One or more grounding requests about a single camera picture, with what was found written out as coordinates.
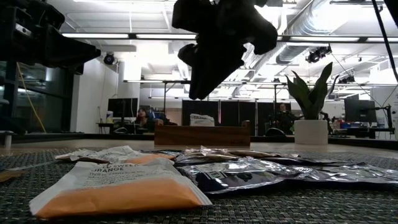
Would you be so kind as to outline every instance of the green leaves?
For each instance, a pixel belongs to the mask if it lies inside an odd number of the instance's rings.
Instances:
[[[318,114],[323,108],[327,94],[332,93],[335,87],[336,79],[333,82],[333,86],[329,89],[329,91],[327,84],[327,81],[331,75],[332,68],[333,62],[329,63],[323,69],[322,74],[320,75],[312,90],[308,88],[305,81],[302,80],[297,75],[297,73],[292,71],[296,76],[296,84],[292,83],[289,78],[286,77],[289,93],[295,98],[298,105],[300,105],[305,119],[318,119]]]
[[[307,110],[304,108],[311,108],[312,103],[308,100],[308,93],[300,86],[292,83],[289,78],[287,78],[287,88],[289,89],[289,93],[291,96],[295,98],[298,105],[300,105],[304,116],[306,117]]]
[[[296,82],[297,82],[298,87],[300,87],[302,90],[304,90],[306,92],[306,94],[309,94],[310,93],[310,89],[308,88],[308,86],[305,83],[305,81],[302,80],[295,71],[292,71],[292,72],[296,76]]]

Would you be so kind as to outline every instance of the floor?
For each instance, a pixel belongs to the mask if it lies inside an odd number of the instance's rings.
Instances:
[[[130,146],[136,150],[160,150],[160,149],[186,149],[188,146],[154,146],[153,141],[128,141],[128,140],[97,140],[97,139],[79,139],[69,141],[38,142],[27,144],[13,144],[10,149],[0,148],[0,156],[10,156],[29,152],[40,152],[51,149],[62,149],[66,147],[84,148],[84,147],[115,147]],[[310,152],[355,152],[379,157],[388,157],[398,159],[398,151],[386,149],[372,149],[366,147],[340,146],[329,144],[327,146],[308,146],[294,143],[252,143],[251,147],[227,147],[233,150],[254,150],[265,152],[292,152],[292,151],[310,151]]]

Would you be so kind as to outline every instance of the potted plant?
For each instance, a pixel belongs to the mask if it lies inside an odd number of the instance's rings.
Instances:
[[[323,108],[328,93],[332,93],[337,78],[328,90],[327,80],[331,75],[333,62],[329,63],[322,71],[319,79],[312,89],[309,89],[304,80],[297,73],[296,83],[287,77],[289,93],[297,101],[304,115],[304,120],[294,122],[295,142],[297,144],[328,144],[328,126],[324,120],[319,120],[318,115]]]

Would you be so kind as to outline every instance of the white planter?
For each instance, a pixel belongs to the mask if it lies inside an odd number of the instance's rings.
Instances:
[[[300,120],[294,122],[296,144],[328,144],[328,123],[324,120]]]

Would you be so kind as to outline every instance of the yellow cable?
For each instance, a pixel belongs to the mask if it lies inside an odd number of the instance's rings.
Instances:
[[[19,67],[19,63],[17,63],[17,68],[18,68],[19,76],[21,77],[21,80],[22,80],[22,84],[23,84],[23,86],[24,86],[24,88],[25,88],[25,92],[26,92],[26,95],[27,95],[27,99],[29,100],[30,107],[32,107],[32,110],[33,110],[33,112],[34,112],[34,114],[35,114],[37,120],[39,121],[39,123],[40,123],[40,125],[41,125],[41,127],[42,127],[42,129],[43,129],[43,132],[44,132],[44,133],[47,133],[47,132],[45,131],[44,125],[43,125],[43,123],[42,123],[42,120],[41,120],[41,119],[39,118],[39,116],[37,115],[36,109],[35,109],[35,107],[33,106],[32,101],[30,100],[30,96],[29,96],[29,94],[28,94],[28,92],[27,92],[27,88],[26,88],[26,86],[25,86],[25,80],[24,80],[24,77],[22,76],[21,68]]]

